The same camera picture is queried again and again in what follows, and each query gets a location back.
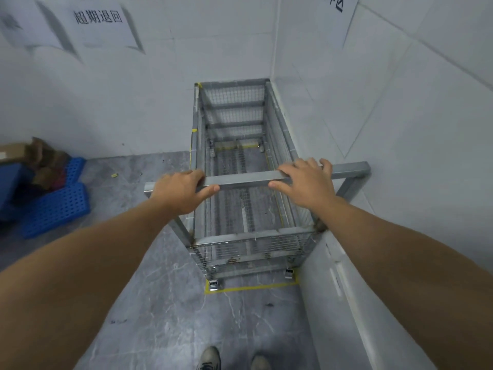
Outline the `person's right hand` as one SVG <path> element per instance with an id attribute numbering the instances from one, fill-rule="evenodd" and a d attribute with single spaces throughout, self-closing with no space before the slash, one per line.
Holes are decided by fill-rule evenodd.
<path id="1" fill-rule="evenodd" d="M 315 214 L 322 213 L 337 197 L 332 183 L 332 164 L 326 159 L 318 161 L 323 165 L 323 172 L 298 173 L 294 163 L 282 164 L 278 170 L 290 177 L 293 191 L 280 191 L 293 203 Z"/>

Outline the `person's left forearm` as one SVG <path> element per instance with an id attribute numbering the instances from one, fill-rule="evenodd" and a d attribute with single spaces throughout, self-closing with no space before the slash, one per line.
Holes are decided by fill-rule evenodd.
<path id="1" fill-rule="evenodd" d="M 0 370 L 72 370 L 163 227 L 192 211 L 149 199 L 0 273 Z"/>

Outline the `torn brown cardboard pieces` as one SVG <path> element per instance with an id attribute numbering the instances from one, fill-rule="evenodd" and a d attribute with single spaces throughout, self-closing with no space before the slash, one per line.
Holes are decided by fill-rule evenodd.
<path id="1" fill-rule="evenodd" d="M 71 155 L 54 149 L 43 139 L 33 137 L 25 147 L 24 164 L 34 172 L 33 185 L 44 191 L 53 189 L 56 182 L 65 174 L 65 167 Z"/>

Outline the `white paper wall sign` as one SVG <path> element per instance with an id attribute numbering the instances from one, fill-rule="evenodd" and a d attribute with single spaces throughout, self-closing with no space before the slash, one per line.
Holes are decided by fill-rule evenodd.
<path id="1" fill-rule="evenodd" d="M 282 0 L 280 21 L 342 50 L 359 0 Z"/>
<path id="2" fill-rule="evenodd" d="M 131 14 L 119 0 L 66 0 L 57 16 L 78 45 L 145 53 Z"/>

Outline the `person's left hand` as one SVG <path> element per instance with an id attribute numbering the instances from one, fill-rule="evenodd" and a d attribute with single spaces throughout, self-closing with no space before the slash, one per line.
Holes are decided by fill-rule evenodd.
<path id="1" fill-rule="evenodd" d="M 196 169 L 174 174 L 165 174 L 155 183 L 150 199 L 163 207 L 174 217 L 193 212 L 196 204 L 196 192 L 204 180 L 205 172 Z"/>

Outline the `blue perforated plastic pallet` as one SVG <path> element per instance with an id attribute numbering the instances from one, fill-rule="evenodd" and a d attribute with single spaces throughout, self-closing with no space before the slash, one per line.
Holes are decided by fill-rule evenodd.
<path id="1" fill-rule="evenodd" d="M 35 200 L 21 220 L 20 235 L 30 239 L 89 214 L 88 191 L 76 182 Z"/>
<path id="2" fill-rule="evenodd" d="M 87 160 L 83 157 L 73 157 L 65 167 L 65 184 L 70 186 L 79 181 Z"/>

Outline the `person's right forearm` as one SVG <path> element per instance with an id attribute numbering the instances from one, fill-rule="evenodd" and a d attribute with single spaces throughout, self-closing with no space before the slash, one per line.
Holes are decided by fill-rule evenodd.
<path id="1" fill-rule="evenodd" d="M 493 370 L 493 275 L 341 198 L 315 204 L 366 284 L 438 369 Z"/>

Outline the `grey metal wire cage trolley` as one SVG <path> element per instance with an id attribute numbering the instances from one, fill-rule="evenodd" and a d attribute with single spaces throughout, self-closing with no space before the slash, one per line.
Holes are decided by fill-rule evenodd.
<path id="1" fill-rule="evenodd" d="M 290 184 L 278 170 L 298 152 L 268 79 L 197 82 L 194 85 L 189 168 L 206 176 L 197 190 L 220 191 L 170 227 L 206 279 L 206 293 L 227 279 L 295 270 L 327 227 L 270 181 Z"/>

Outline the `person's left shoe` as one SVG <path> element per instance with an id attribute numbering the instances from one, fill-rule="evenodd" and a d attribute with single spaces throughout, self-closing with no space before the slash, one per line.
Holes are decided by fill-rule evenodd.
<path id="1" fill-rule="evenodd" d="M 218 348 L 207 347 L 201 354 L 196 370 L 221 370 L 221 359 Z"/>

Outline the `brown cardboard box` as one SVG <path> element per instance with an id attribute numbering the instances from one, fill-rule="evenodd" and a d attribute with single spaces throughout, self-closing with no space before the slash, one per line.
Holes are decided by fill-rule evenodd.
<path id="1" fill-rule="evenodd" d="M 32 149 L 29 143 L 11 143 L 0 145 L 0 165 L 32 161 Z"/>

